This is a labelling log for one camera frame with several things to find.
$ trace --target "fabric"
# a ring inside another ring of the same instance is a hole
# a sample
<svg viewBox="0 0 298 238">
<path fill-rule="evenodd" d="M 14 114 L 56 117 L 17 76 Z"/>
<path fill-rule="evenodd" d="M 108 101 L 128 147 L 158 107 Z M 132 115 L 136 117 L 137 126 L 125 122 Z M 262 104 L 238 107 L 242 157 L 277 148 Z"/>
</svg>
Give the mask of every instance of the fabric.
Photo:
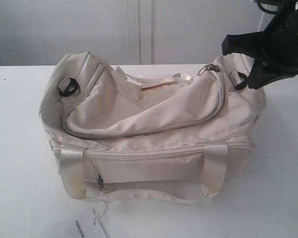
<svg viewBox="0 0 298 238">
<path fill-rule="evenodd" d="M 197 77 L 139 78 L 94 53 L 66 55 L 51 75 L 40 117 L 67 193 L 182 203 L 216 195 L 225 176 L 241 174 L 251 129 L 266 106 L 262 89 L 235 88 L 251 65 L 232 54 Z M 62 97 L 58 88 L 66 90 L 69 78 L 78 89 Z"/>
</svg>

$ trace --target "white table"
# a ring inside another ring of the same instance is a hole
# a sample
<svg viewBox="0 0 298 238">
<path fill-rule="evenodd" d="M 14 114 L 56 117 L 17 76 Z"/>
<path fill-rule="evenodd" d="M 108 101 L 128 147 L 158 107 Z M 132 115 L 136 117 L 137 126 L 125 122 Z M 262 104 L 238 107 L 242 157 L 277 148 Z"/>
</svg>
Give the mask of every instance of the white table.
<svg viewBox="0 0 298 238">
<path fill-rule="evenodd" d="M 183 72 L 201 65 L 123 66 L 127 73 Z M 43 238 L 98 203 L 69 198 L 38 117 L 52 66 L 0 67 L 0 237 Z M 241 178 L 201 204 L 112 202 L 101 218 L 110 238 L 298 238 L 298 76 L 265 88 L 254 153 Z"/>
</svg>

